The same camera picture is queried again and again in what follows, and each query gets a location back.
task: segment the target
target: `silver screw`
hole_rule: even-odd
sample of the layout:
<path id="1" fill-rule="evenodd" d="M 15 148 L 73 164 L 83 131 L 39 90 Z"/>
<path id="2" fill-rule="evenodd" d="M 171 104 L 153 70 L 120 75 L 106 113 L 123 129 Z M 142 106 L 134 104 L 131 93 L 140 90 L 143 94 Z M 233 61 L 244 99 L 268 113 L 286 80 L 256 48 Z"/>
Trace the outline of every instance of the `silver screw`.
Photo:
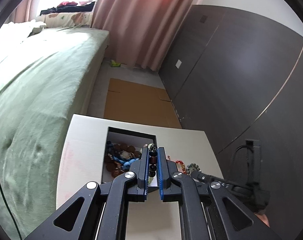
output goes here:
<path id="1" fill-rule="evenodd" d="M 212 183 L 210 183 L 210 186 L 214 189 L 219 189 L 220 188 L 220 183 L 213 181 Z"/>
<path id="2" fill-rule="evenodd" d="M 134 176 L 135 176 L 135 173 L 132 172 L 132 171 L 127 171 L 125 173 L 125 177 L 128 178 L 128 179 L 133 178 Z"/>
<path id="3" fill-rule="evenodd" d="M 179 179 L 183 176 L 183 174 L 179 171 L 176 171 L 173 173 L 173 177 L 176 178 L 176 179 Z"/>
<path id="4" fill-rule="evenodd" d="M 87 185 L 86 185 L 86 187 L 88 189 L 94 189 L 94 188 L 96 188 L 96 186 L 97 186 L 97 184 L 94 181 L 88 182 Z"/>

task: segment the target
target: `wall outlet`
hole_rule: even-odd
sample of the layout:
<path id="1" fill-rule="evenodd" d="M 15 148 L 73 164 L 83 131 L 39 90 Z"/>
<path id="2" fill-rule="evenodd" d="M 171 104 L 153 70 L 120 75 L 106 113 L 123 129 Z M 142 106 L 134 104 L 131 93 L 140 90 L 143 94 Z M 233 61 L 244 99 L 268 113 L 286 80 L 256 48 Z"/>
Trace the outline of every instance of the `wall outlet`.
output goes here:
<path id="1" fill-rule="evenodd" d="M 182 64 L 182 62 L 180 60 L 177 60 L 176 68 L 179 68 L 181 64 Z"/>

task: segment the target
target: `mattress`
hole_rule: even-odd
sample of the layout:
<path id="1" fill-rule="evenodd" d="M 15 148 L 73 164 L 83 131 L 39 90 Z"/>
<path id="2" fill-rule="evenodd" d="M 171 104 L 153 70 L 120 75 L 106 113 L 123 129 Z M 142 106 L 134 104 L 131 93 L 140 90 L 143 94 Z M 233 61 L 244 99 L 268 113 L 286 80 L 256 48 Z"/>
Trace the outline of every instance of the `mattress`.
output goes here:
<path id="1" fill-rule="evenodd" d="M 0 63 L 0 181 L 23 238 L 55 211 L 69 123 L 86 111 L 108 43 L 108 31 L 45 29 Z M 0 224 L 18 239 L 1 195 Z"/>
<path id="2" fill-rule="evenodd" d="M 44 22 L 47 28 L 55 27 L 90 27 L 93 12 L 74 12 L 74 13 L 50 13 L 36 17 L 36 21 Z"/>

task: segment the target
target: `floor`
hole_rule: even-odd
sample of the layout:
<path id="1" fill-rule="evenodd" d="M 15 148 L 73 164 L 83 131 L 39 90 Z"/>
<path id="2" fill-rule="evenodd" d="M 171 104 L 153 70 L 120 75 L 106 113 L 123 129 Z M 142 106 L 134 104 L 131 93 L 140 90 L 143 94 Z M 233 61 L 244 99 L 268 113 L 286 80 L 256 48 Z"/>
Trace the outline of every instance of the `floor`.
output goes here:
<path id="1" fill-rule="evenodd" d="M 118 78 L 124 81 L 165 89 L 158 73 L 150 69 L 130 69 L 125 65 L 121 65 L 121 67 L 111 67 L 108 60 L 104 59 L 93 86 L 93 92 L 87 110 L 88 116 L 104 117 L 110 78 Z"/>

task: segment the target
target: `table top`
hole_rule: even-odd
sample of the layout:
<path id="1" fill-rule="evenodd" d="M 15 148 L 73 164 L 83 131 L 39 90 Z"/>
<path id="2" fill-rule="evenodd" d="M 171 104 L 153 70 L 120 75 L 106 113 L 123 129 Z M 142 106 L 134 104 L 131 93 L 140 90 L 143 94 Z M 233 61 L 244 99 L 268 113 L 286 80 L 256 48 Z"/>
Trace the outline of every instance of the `table top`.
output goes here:
<path id="1" fill-rule="evenodd" d="M 214 152 L 204 131 L 156 127 L 74 114 L 59 166 L 56 208 L 89 181 L 101 182 L 108 127 L 156 136 L 172 160 L 185 165 L 196 163 L 203 173 L 222 178 Z M 178 204 L 163 203 L 158 191 L 145 203 L 129 204 L 126 237 L 128 239 L 181 239 Z"/>

